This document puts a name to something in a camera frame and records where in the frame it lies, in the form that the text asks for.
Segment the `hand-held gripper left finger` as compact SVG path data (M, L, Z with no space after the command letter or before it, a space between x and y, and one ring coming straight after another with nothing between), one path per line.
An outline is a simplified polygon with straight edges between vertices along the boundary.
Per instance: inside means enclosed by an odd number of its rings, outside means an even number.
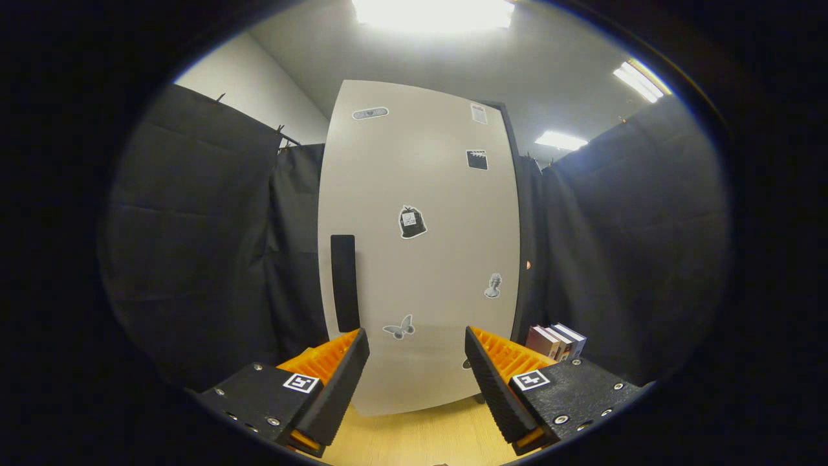
M194 399L258 443L321 458L339 433L369 354L366 331L358 328L277 366L250 363Z

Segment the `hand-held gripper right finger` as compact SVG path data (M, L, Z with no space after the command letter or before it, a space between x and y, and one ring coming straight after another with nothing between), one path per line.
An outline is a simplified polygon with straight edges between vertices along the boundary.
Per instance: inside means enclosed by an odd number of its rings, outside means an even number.
M585 358L556 362L474 326L465 329L464 350L497 428L519 456L595 430L651 389Z

